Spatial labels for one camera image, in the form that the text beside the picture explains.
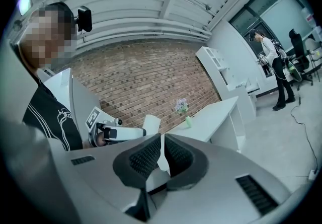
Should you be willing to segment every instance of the black t-shirt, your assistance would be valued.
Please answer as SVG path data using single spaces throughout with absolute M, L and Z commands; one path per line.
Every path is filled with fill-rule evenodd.
M 17 44 L 13 44 L 12 48 L 21 61 Z M 82 149 L 82 139 L 70 111 L 56 100 L 39 79 L 33 74 L 31 76 L 37 82 L 38 89 L 28 105 L 23 122 L 38 128 L 47 138 L 60 140 L 66 151 Z

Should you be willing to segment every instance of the ceiling light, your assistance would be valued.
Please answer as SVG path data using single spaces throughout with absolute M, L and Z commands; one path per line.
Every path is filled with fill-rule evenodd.
M 30 0 L 19 0 L 18 7 L 20 14 L 23 16 L 31 7 L 31 2 Z

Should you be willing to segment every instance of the concrete floor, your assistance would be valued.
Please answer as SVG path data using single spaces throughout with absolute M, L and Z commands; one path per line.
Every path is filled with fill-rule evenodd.
M 313 82 L 313 86 L 304 82 L 299 93 L 294 85 L 296 102 L 277 112 L 272 110 L 278 99 L 277 91 L 259 97 L 257 117 L 245 126 L 247 139 L 241 153 L 279 178 L 291 192 L 306 184 L 309 171 L 316 167 L 304 126 L 296 124 L 290 114 L 298 105 L 299 95 L 301 106 L 293 110 L 293 115 L 306 124 L 319 169 L 322 163 L 322 81 L 319 83 L 313 77 Z

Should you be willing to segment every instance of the vase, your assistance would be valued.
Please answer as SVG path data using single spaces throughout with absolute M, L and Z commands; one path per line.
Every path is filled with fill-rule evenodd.
M 187 123 L 189 128 L 192 127 L 192 120 L 191 120 L 191 118 L 189 116 L 186 116 L 186 123 Z

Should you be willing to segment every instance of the standing person in white shirt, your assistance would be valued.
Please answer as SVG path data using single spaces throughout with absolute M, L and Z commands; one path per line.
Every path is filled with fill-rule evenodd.
M 268 64 L 272 66 L 275 72 L 277 88 L 278 88 L 278 101 L 276 106 L 273 107 L 273 110 L 278 111 L 280 109 L 283 109 L 285 108 L 286 103 L 294 102 L 295 97 L 294 97 L 293 90 L 284 75 L 282 59 L 278 56 L 272 41 L 269 38 L 262 35 L 259 31 L 251 29 L 250 40 L 261 42 L 263 51 L 266 54 L 266 60 Z M 285 100 L 284 87 L 288 95 L 287 100 Z

